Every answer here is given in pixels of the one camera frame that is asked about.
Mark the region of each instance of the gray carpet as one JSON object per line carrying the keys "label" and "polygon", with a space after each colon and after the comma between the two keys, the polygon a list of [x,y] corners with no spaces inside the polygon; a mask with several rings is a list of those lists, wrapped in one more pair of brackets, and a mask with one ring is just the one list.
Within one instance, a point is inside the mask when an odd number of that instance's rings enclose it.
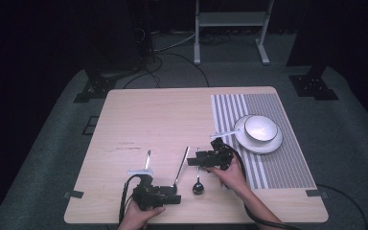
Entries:
{"label": "gray carpet", "polygon": [[[273,86],[316,183],[343,191],[361,207],[368,219],[368,113],[347,82],[328,68],[324,82],[338,101],[299,98],[288,75],[306,74],[309,67],[286,67],[295,34],[268,34],[264,42],[269,66],[263,66],[254,44],[256,34],[215,37],[228,39],[220,45],[201,46],[201,65],[211,87]],[[156,49],[185,36],[157,34]],[[193,46],[167,51],[193,59]],[[190,62],[175,55],[157,55],[160,70],[134,80],[145,72],[119,80],[115,88],[205,87],[206,80]],[[150,62],[149,70],[159,66]],[[90,116],[101,113],[104,99],[73,103],[87,82],[84,71],[73,77],[40,131],[34,146],[0,207],[0,229],[116,229],[116,225],[67,224],[63,220],[90,136],[81,135]],[[343,195],[320,188],[330,196],[324,202],[330,218],[325,223],[295,224],[303,229],[364,229],[358,209]],[[150,229],[249,229],[248,225],[151,226]]]}

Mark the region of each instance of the white plate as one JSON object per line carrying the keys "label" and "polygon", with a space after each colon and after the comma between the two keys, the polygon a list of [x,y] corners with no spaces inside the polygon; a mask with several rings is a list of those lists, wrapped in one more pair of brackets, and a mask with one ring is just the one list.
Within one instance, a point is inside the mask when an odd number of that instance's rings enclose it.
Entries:
{"label": "white plate", "polygon": [[283,142],[283,132],[277,125],[277,135],[273,138],[273,140],[269,142],[258,141],[247,134],[247,132],[244,130],[244,123],[248,118],[252,116],[253,115],[246,115],[244,117],[241,117],[235,123],[235,130],[238,128],[241,130],[235,133],[236,139],[239,141],[239,143],[241,143],[241,145],[244,146],[246,149],[251,150],[257,154],[270,153],[278,149]]}

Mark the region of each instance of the striped placemat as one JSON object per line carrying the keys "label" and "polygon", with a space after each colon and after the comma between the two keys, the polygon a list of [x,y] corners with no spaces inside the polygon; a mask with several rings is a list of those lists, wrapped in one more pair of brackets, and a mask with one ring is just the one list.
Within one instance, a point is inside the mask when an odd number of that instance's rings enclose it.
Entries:
{"label": "striped placemat", "polygon": [[235,135],[222,137],[241,155],[252,189],[315,187],[304,155],[297,144],[281,102],[275,94],[211,95],[216,132],[233,130],[239,118],[259,114],[273,120],[283,131],[283,143],[269,154],[245,149]]}

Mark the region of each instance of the hand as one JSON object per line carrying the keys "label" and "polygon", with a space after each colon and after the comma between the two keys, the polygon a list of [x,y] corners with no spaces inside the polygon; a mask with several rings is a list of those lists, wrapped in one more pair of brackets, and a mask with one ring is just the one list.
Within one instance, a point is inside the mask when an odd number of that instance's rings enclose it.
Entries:
{"label": "hand", "polygon": [[222,171],[216,167],[206,168],[209,172],[217,175],[221,183],[228,186],[236,194],[246,189],[250,190],[246,181],[244,180],[241,166],[236,155],[232,158],[231,164],[226,171]]}
{"label": "hand", "polygon": [[148,220],[163,213],[165,207],[157,207],[148,211],[140,210],[139,206],[134,200],[131,200],[127,206],[124,220],[119,224],[118,230],[138,230],[146,228]]}

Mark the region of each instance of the table surface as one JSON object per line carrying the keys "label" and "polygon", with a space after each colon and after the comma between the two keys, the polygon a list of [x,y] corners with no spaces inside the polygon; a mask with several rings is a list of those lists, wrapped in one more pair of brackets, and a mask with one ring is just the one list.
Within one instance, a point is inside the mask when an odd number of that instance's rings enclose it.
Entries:
{"label": "table surface", "polygon": [[[196,148],[212,149],[210,135],[215,133],[215,126],[211,95],[218,94],[274,94],[278,97],[272,87],[110,91],[74,188],[83,192],[83,196],[70,197],[65,221],[117,223],[124,184],[130,178],[127,171],[144,169],[148,150],[151,150],[152,184],[172,185],[187,147],[190,147],[189,157],[195,157]],[[138,182],[137,178],[130,182],[128,196]],[[177,183],[181,203],[165,205],[166,212],[149,223],[253,221],[245,213],[242,201],[232,191],[222,189],[213,174],[201,170],[200,182],[205,192],[194,195],[196,167],[185,163]],[[253,191],[284,222],[324,222],[328,213],[321,197],[307,196],[307,190],[315,189]]]}

